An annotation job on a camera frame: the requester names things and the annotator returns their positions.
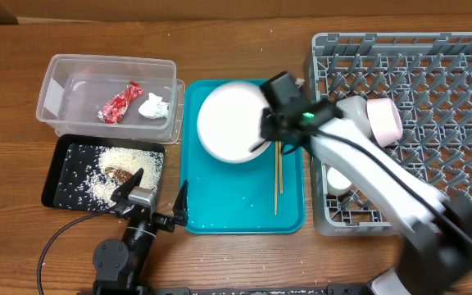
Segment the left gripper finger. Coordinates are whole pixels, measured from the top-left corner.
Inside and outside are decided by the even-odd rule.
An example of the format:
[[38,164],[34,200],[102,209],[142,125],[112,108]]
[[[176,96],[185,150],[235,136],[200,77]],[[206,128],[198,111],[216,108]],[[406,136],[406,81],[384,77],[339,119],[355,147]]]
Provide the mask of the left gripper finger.
[[177,225],[186,226],[188,223],[188,205],[187,205],[188,181],[185,180],[173,206],[174,221]]
[[113,202],[120,202],[126,200],[129,194],[135,187],[138,187],[143,177],[143,168],[137,170],[128,180],[126,180],[120,187],[118,187],[111,195]]

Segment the wooden chopstick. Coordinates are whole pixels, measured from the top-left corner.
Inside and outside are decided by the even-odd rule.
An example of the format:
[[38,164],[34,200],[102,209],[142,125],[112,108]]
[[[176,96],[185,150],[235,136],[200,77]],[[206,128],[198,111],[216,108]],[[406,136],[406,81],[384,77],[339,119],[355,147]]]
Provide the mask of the wooden chopstick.
[[278,142],[275,142],[275,196],[274,196],[274,214],[278,212],[278,195],[279,195],[279,148]]
[[277,142],[277,154],[278,154],[278,177],[279,177],[279,193],[284,193],[284,176],[283,176],[283,155],[282,155],[282,143]]

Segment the rice and food leftovers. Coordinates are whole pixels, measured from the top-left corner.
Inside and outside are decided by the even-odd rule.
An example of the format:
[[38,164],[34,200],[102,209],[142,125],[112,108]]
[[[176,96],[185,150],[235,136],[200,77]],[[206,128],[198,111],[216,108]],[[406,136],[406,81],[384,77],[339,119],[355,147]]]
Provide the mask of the rice and food leftovers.
[[79,211],[107,209],[114,204],[113,192],[140,169],[140,186],[156,192],[163,161],[163,152],[73,143],[63,162],[53,205]]

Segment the pink large plate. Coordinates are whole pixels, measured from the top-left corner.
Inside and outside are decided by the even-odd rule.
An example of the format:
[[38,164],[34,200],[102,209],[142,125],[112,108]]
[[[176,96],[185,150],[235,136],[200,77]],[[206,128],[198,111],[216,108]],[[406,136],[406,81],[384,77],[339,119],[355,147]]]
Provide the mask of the pink large plate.
[[230,164],[257,158],[270,146],[260,136],[261,113],[268,106],[260,88],[250,82],[216,87],[198,112],[202,146],[215,159]]

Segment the grey bowl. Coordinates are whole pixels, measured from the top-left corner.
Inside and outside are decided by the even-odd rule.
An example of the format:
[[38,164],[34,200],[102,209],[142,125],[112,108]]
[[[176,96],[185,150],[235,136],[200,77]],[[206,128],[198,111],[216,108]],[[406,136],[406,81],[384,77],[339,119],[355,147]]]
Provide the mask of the grey bowl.
[[373,131],[366,110],[367,101],[360,96],[344,98],[336,102],[336,107],[343,113],[345,130],[341,132],[346,137],[354,137],[359,133],[372,139]]

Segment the red snack wrapper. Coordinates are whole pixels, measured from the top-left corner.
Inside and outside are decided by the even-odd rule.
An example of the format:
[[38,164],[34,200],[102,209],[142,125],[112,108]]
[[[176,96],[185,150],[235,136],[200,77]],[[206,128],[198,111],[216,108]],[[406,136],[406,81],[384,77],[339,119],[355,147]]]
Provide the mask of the red snack wrapper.
[[107,124],[118,124],[122,121],[130,103],[144,94],[143,88],[134,81],[128,82],[125,90],[115,95],[98,112],[98,119]]

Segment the white napkin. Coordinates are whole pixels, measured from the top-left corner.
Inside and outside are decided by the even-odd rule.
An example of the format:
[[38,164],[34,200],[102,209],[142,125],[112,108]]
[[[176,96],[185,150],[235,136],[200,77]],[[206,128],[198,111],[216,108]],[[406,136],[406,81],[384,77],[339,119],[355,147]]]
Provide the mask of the white napkin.
[[168,116],[169,103],[163,101],[154,93],[148,94],[148,99],[138,108],[138,113],[147,119],[160,119]]

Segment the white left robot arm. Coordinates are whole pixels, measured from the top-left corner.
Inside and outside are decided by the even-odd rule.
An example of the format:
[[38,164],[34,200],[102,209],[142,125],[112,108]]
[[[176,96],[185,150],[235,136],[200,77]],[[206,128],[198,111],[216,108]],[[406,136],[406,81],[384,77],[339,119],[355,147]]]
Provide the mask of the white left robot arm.
[[111,195],[116,203],[112,211],[128,224],[122,238],[109,238],[94,251],[94,294],[151,294],[141,275],[157,233],[172,233],[177,225],[188,223],[188,182],[181,185],[173,214],[168,216],[157,211],[157,193],[140,186],[142,177],[140,169]]

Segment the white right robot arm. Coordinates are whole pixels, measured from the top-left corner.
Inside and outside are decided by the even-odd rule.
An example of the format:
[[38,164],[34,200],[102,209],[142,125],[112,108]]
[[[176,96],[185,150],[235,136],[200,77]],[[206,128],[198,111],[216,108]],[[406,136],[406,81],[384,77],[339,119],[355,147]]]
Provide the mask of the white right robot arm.
[[333,103],[272,102],[261,112],[261,137],[304,148],[343,174],[402,238],[398,263],[363,294],[442,294],[472,271],[472,209],[403,169]]

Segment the black waste tray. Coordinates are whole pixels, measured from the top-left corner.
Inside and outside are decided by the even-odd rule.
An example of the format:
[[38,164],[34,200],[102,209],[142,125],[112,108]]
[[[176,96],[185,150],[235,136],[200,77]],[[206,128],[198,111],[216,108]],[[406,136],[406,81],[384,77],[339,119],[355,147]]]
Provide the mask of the black waste tray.
[[61,176],[61,169],[63,167],[63,162],[68,150],[68,147],[71,144],[84,144],[84,145],[94,145],[94,146],[103,146],[111,148],[133,148],[143,151],[153,151],[153,152],[163,152],[164,160],[166,155],[166,150],[159,143],[145,143],[139,141],[133,141],[128,139],[118,139],[118,138],[100,138],[100,137],[91,137],[83,135],[74,135],[74,134],[65,134],[61,136],[55,147],[55,151],[52,157],[52,163],[50,165],[48,176],[43,187],[43,193],[41,197],[41,202],[46,207],[55,207],[53,205],[55,190],[57,188],[58,180]]

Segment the grey dishwasher rack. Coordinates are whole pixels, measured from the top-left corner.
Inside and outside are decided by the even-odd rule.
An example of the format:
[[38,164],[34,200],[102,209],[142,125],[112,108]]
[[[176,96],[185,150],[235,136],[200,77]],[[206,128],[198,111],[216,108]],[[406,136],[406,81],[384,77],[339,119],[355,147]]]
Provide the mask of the grey dishwasher rack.
[[304,77],[310,100],[392,99],[403,135],[387,154],[472,202],[472,33],[320,33]]

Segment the teal plastic tray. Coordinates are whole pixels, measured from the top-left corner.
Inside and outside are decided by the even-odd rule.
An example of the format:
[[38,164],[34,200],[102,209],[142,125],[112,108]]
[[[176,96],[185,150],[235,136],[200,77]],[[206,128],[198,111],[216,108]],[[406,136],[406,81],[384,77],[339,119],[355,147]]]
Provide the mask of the teal plastic tray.
[[212,157],[201,145],[197,117],[202,103],[225,79],[189,85],[184,98],[180,180],[188,182],[188,224],[193,234],[292,234],[306,218],[303,154],[283,157],[284,191],[275,196],[275,149],[242,164]]

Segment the white cutlery cup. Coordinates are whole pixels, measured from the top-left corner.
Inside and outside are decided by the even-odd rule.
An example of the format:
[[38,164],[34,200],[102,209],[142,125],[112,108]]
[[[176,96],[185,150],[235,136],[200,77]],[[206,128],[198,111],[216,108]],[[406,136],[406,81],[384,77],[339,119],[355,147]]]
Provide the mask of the white cutlery cup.
[[334,196],[341,196],[352,187],[352,182],[333,167],[327,169],[326,179],[328,194]]

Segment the clear plastic bin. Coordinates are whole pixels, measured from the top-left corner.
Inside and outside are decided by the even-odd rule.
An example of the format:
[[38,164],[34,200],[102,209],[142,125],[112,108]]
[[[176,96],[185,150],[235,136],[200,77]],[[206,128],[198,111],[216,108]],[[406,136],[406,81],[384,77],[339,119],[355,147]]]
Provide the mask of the clear plastic bin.
[[[107,124],[98,112],[135,82],[144,94],[128,106],[122,120]],[[138,111],[152,93],[168,104],[168,114],[149,119]],[[185,83],[171,60],[83,54],[52,57],[39,93],[36,118],[57,135],[80,134],[174,144],[184,110]]]

